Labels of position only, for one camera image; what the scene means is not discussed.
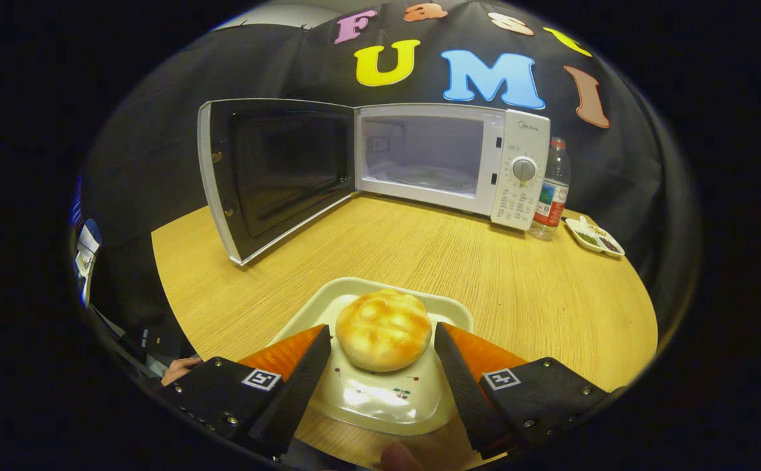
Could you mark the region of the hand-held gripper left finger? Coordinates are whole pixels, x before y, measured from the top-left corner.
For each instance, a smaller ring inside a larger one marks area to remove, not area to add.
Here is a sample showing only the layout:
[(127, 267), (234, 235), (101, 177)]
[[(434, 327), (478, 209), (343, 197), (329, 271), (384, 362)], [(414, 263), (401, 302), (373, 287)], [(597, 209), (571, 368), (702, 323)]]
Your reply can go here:
[(288, 451), (332, 352), (318, 324), (242, 360), (215, 356), (158, 390), (207, 431), (266, 457)]

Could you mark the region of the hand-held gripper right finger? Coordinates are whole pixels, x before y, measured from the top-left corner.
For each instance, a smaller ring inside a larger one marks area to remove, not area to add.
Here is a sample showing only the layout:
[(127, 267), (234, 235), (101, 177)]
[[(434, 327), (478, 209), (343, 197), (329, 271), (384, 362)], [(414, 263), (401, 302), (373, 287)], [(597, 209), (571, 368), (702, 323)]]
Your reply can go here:
[(439, 322), (434, 350), (473, 450), (526, 452), (571, 431), (618, 396), (552, 357), (528, 361)]

